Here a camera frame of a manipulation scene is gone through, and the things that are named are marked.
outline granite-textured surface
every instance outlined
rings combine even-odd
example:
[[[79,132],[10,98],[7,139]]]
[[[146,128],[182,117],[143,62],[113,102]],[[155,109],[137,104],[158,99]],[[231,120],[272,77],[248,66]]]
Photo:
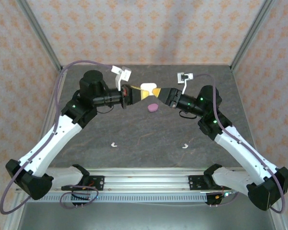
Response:
[[[252,143],[240,97],[229,66],[128,66],[132,70],[131,85],[154,82],[158,87],[183,88],[177,84],[177,72],[210,73],[223,102],[222,113],[227,116],[244,138]],[[115,87],[115,74],[103,67],[75,66],[68,71],[60,107],[62,108],[79,89],[83,74],[97,69],[103,72],[110,88]],[[200,77],[188,81],[186,94],[197,96],[211,80]],[[157,112],[147,106],[157,103]],[[108,114],[98,114],[79,134],[63,148],[52,163],[54,167],[80,164],[84,167],[208,167],[214,163],[227,167],[239,166],[222,147],[212,142],[198,128],[197,121],[179,117],[179,110],[162,104],[154,96],[128,106],[116,105]]]

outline pink object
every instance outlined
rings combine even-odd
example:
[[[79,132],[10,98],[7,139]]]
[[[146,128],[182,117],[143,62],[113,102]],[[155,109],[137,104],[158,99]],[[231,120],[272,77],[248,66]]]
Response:
[[[148,111],[149,112],[155,112],[155,111],[157,111],[158,110],[158,105],[157,104],[150,104],[149,106],[148,106]]]

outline white bracket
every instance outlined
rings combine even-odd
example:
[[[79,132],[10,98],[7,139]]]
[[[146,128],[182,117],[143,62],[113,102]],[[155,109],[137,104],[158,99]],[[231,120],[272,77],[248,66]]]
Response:
[[[182,90],[181,94],[184,94],[184,92],[187,89],[187,81],[188,80],[192,80],[192,79],[193,79],[193,74],[192,73],[186,73],[186,74],[184,74],[183,72],[177,73],[177,82],[178,82],[178,84],[183,84],[184,83],[184,87],[183,87],[183,90]]]
[[[186,80],[193,80],[193,74],[192,73],[177,73],[177,81],[178,81],[178,84],[183,84],[185,83],[185,79],[183,79],[182,76],[188,76],[188,78],[186,78]]]
[[[129,81],[131,70],[126,67],[119,68],[117,66],[112,66],[111,72],[116,73],[115,85],[116,85],[116,88],[120,91],[121,80]]]

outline cable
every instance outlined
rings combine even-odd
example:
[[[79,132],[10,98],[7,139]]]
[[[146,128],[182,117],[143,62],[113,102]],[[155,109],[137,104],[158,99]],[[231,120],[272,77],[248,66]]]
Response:
[[[184,92],[186,91],[187,89],[187,79],[184,80],[184,87],[183,87],[183,90],[182,90],[182,93],[181,94],[184,94]]]
[[[185,111],[183,111],[183,110],[180,110],[179,111],[179,116],[182,117],[182,118],[185,118],[185,119],[196,119],[197,118],[197,116],[194,116],[194,117],[183,116],[183,115],[181,115],[181,112],[184,112],[185,114],[187,114],[187,113]]]
[[[232,202],[234,202],[234,201],[237,199],[238,194],[239,194],[239,193],[236,192],[235,195],[234,195],[234,197],[233,197],[230,201],[228,201],[227,203],[220,204],[220,205],[210,205],[210,207],[219,207],[219,206],[229,205],[229,204],[231,204]]]
[[[23,166],[21,166],[19,168],[19,170],[15,173],[15,175],[12,177],[12,179],[10,180],[10,182],[8,183],[8,185],[6,186],[5,190],[3,191],[1,200],[0,200],[0,213],[7,215],[10,214],[14,211],[16,211],[17,209],[19,209],[22,205],[24,205],[29,199],[30,197],[28,196],[21,204],[19,204],[17,207],[13,208],[10,211],[5,211],[3,209],[3,205],[4,205],[4,200],[5,197],[10,189],[10,187],[12,186],[12,184],[14,183],[14,181],[16,180],[16,178],[18,177],[18,175],[20,174],[20,172],[28,165],[28,163],[34,158],[36,157],[41,150],[44,149],[44,147],[52,140],[53,136],[55,135],[58,125],[59,125],[59,118],[60,118],[60,109],[59,109],[59,103],[58,103],[58,91],[62,82],[62,78],[63,78],[63,74],[66,70],[68,70],[68,68],[70,68],[71,66],[77,64],[77,63],[90,63],[90,64],[95,64],[95,65],[99,65],[99,66],[104,66],[106,68],[111,69],[112,66],[109,65],[105,65],[105,64],[101,64],[95,61],[90,61],[90,60],[79,60],[79,61],[74,61],[70,64],[68,64],[67,66],[65,66],[62,71],[59,73],[57,80],[56,80],[56,84],[55,84],[55,89],[54,89],[54,100],[55,100],[55,108],[56,108],[56,114],[55,114],[55,122],[54,122],[54,128],[52,133],[50,134],[49,138],[45,141],[45,143],[23,164]]]
[[[100,114],[107,114],[107,113],[110,113],[113,109],[114,109],[114,105],[112,106],[112,108],[111,108],[109,111],[107,111],[107,112],[105,112],[105,113],[100,112],[100,111],[97,111],[97,112],[100,113]]]
[[[234,200],[236,200],[238,197],[238,192],[235,193],[234,197],[228,201],[227,203],[224,204],[220,204],[220,205],[210,205],[209,207],[219,207],[219,206],[224,206],[224,205],[229,205],[232,202],[234,202]],[[170,204],[154,204],[154,203],[133,203],[133,204],[142,204],[142,205],[159,205],[159,206],[172,206],[172,207],[193,207],[193,206],[199,206],[199,205],[205,205],[207,206],[207,204],[192,204],[192,205],[170,205]]]
[[[90,186],[80,186],[80,185],[68,185],[69,187],[73,187],[73,188],[88,188],[88,189],[93,189],[96,191],[96,196],[90,200],[89,202],[85,203],[85,204],[81,204],[81,207],[84,207],[84,206],[87,206],[89,204],[91,204],[94,200],[96,200],[98,198],[98,194],[99,194],[99,191],[94,188],[94,187],[90,187]],[[65,208],[65,209],[74,209],[74,208],[77,208],[78,206],[75,205],[75,206],[66,206],[64,205],[64,203],[62,202],[62,199],[65,195],[67,194],[71,194],[71,195],[87,195],[87,193],[78,193],[78,192],[66,192],[64,193],[61,198],[60,198],[60,205],[62,208]]]
[[[233,134],[229,133],[221,124],[218,116],[217,116],[217,111],[216,111],[216,80],[213,76],[211,76],[210,74],[207,74],[207,73],[202,73],[202,74],[198,74],[198,75],[195,75],[193,78],[197,78],[197,77],[201,77],[201,76],[208,76],[210,78],[212,78],[213,80],[213,112],[214,112],[214,115],[215,115],[215,118],[216,118],[216,121],[218,123],[218,125],[220,126],[220,128],[224,131],[224,133],[226,133],[227,135],[229,135],[231,138],[233,138],[235,141],[237,141],[239,144],[241,144],[243,147],[245,147],[248,151],[251,152],[251,154],[260,162],[261,165],[263,165],[265,168],[267,168],[267,171],[271,174],[272,178],[274,179],[277,187],[278,187],[278,190],[279,190],[279,193],[280,193],[280,197],[281,197],[281,200],[282,200],[282,208],[280,211],[274,209],[273,207],[271,207],[271,209],[273,211],[275,211],[276,213],[283,213],[285,211],[285,196],[284,196],[284,192],[283,192],[283,189],[282,189],[282,186],[280,185],[277,177],[274,175],[274,173],[271,171],[271,169],[269,169],[269,167],[266,165],[266,163],[260,159],[259,156],[257,156],[257,154],[249,147],[247,146],[244,142],[242,142],[239,138],[237,138],[236,136],[234,136]]]

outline orange patterned wall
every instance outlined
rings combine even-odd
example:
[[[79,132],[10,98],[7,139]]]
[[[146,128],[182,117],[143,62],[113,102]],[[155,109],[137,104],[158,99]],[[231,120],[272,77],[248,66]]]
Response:
[[[28,2],[63,65],[230,65],[264,0]]]
[[[0,198],[10,179],[5,164],[38,141],[56,75],[16,1],[0,0]],[[5,220],[0,214],[0,230]]]
[[[257,149],[288,168],[288,0],[276,1],[235,78]]]

